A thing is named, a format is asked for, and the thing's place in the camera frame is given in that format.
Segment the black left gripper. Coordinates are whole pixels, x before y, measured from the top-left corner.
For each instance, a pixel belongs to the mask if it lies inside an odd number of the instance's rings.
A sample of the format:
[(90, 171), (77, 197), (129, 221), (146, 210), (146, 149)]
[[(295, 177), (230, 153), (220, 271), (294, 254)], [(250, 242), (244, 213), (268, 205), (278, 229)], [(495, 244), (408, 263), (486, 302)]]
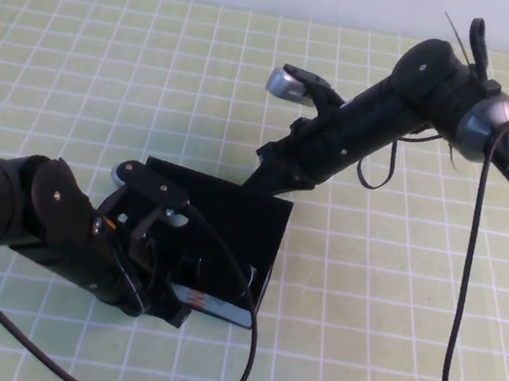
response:
[[(130, 317), (152, 316), (174, 328), (187, 320), (190, 307), (176, 296), (162, 273), (155, 240), (146, 234), (135, 237), (125, 226), (118, 226), (115, 243), (114, 295), (104, 297), (105, 304), (116, 307)], [(195, 253), (181, 253), (172, 265), (171, 281), (196, 289), (202, 278), (203, 259)]]

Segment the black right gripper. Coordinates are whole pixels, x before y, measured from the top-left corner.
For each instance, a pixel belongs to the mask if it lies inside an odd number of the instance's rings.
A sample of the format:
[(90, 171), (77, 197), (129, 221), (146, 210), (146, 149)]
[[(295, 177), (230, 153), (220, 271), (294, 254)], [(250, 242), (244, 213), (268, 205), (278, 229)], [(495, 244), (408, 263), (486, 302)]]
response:
[(256, 150), (259, 166), (243, 188), (269, 196), (313, 190), (354, 163), (343, 128), (335, 110), (311, 120), (298, 118), (289, 135)]

